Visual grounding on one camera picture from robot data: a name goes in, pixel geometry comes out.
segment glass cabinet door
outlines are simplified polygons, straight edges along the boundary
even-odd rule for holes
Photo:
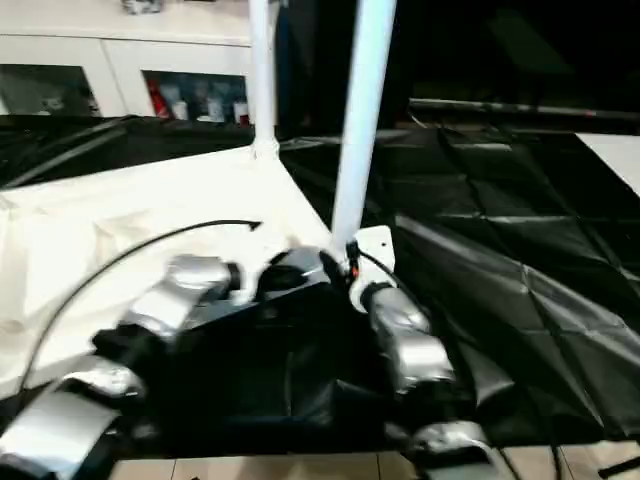
[[[126,113],[100,40],[0,35],[0,114]]]
[[[154,114],[179,120],[249,125],[241,75],[143,71]]]
[[[101,115],[79,66],[0,65],[0,98],[9,114]]]

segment white surface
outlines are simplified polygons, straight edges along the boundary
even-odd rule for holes
[[[127,111],[133,115],[155,116],[144,70],[244,76],[250,111],[253,108],[249,48],[122,40],[105,40],[103,45]]]
[[[270,7],[275,11],[277,5]],[[2,34],[248,47],[249,5],[247,0],[167,0],[160,13],[128,15],[120,0],[0,0]]]
[[[396,0],[360,0],[331,230],[338,250],[360,228]]]
[[[7,8],[7,5],[0,4],[0,22],[6,18]],[[0,36],[0,64],[82,67],[100,113],[105,117],[127,113],[100,40]]]
[[[329,242],[282,164],[256,161],[251,147],[3,192],[0,214],[0,329],[11,327],[0,335],[0,398],[14,391],[27,347],[64,294],[135,243],[212,219],[265,222],[258,234],[238,226],[185,234],[106,275],[63,318],[42,351],[35,383],[60,375],[86,353],[95,331],[117,322],[176,253],[235,259],[255,273],[283,248]]]
[[[251,67],[256,91],[254,123],[256,128],[255,148],[260,151],[277,145],[274,124],[274,71],[270,49],[269,5],[265,0],[249,0],[251,11]],[[271,152],[258,154],[269,157]]]
[[[578,138],[640,196],[640,137],[581,133]]]
[[[396,257],[393,253],[393,239],[391,238],[391,229],[389,227],[378,225],[362,228],[358,230],[355,238],[358,241],[360,250],[380,260],[385,267],[393,272],[396,266]],[[395,285],[395,282],[380,267],[364,257],[360,258],[359,269],[358,278],[349,289],[349,298],[356,309],[362,313],[367,313],[360,302],[362,292],[372,283],[387,282]]]

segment tiled floor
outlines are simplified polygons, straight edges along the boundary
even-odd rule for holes
[[[554,480],[549,450],[509,448],[522,480]],[[598,480],[597,470],[640,455],[636,443],[563,447],[565,480]],[[504,469],[503,477],[511,480]],[[225,457],[122,462],[111,480],[410,480],[409,462],[396,453]],[[640,470],[612,477],[640,480]]]

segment white metal pole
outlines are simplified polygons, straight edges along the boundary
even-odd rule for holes
[[[273,98],[273,58],[269,35],[269,1],[250,0],[251,21],[251,68],[254,102],[254,125],[256,154],[275,148],[274,98]]]
[[[333,242],[338,251],[360,228],[387,70],[396,0],[359,0],[344,121]]]

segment black tarp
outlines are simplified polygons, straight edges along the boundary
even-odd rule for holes
[[[24,119],[8,123],[12,122],[0,128],[0,177],[5,183],[15,178],[15,172],[24,174],[27,169],[15,159],[43,164],[52,157],[48,142],[59,141],[52,133],[59,124],[52,127],[43,119],[34,120],[37,124]],[[115,127],[123,133],[100,147],[106,150],[82,151],[35,181],[214,151],[251,140],[250,132],[228,133],[182,122],[123,122]],[[327,222],[339,148],[339,140],[319,137],[281,145],[285,166]],[[549,418],[561,443],[640,434],[640,253],[636,248],[640,201],[577,137],[499,131],[394,132],[375,148],[363,223],[391,226],[396,271],[437,313],[435,322],[449,345],[462,352],[459,366],[476,394],[475,416],[496,444],[548,443],[549,432],[541,418]],[[303,330],[294,338],[309,341],[305,355],[311,355],[302,357],[305,369],[297,377],[298,386],[302,388],[305,379],[317,379],[305,388],[318,393],[310,402],[322,403],[323,385],[362,373],[363,360],[358,356],[362,346],[350,351],[347,345],[355,345],[357,335],[344,332],[344,345],[339,343],[344,348],[338,349],[341,362],[332,363],[336,357],[331,345],[341,334],[335,330],[339,325],[329,322],[323,335],[317,336],[304,334],[306,327],[298,325]],[[250,338],[243,340],[243,351],[258,352]],[[259,345],[268,345],[264,348],[271,351],[285,348],[288,341],[272,339]],[[203,383],[209,379],[218,386],[221,362],[225,366],[233,362],[223,362],[226,357],[212,351],[206,337],[193,342],[185,365],[191,362],[189,355],[199,358],[199,368],[209,363],[206,375],[193,379]],[[275,350],[273,355],[280,358]],[[257,357],[256,361],[266,360]],[[358,375],[351,383],[359,385],[368,374]],[[277,391],[282,385],[273,388]],[[186,433],[200,427],[193,444],[201,448],[207,438],[203,429],[210,424],[206,417],[216,412],[207,411],[205,387],[184,391],[198,399],[194,405],[199,409],[183,410],[191,418],[184,429]],[[216,388],[209,391],[216,395]],[[366,401],[367,395],[356,397]],[[181,405],[188,408],[188,400]],[[360,400],[354,412],[366,411]],[[331,411],[320,406],[316,404],[316,411]],[[260,434],[273,431],[259,428],[260,407],[251,405],[251,409],[256,415],[246,417],[254,419],[247,431],[256,440],[269,438]],[[301,418],[304,422],[311,417]],[[310,425],[333,428],[333,434],[325,436],[329,445],[321,448],[317,442],[289,441],[264,448],[328,451],[376,446],[377,437],[371,431],[380,429],[375,425],[362,429],[360,436],[349,432],[344,435],[349,442],[338,446],[331,444],[340,438],[337,424],[331,425],[339,424],[338,419],[325,416],[321,420],[324,423]],[[372,416],[372,421],[380,420]],[[302,429],[305,434],[311,430]],[[176,448],[171,453],[184,456],[196,451],[189,450],[188,439]],[[264,448],[238,445],[233,451]]]

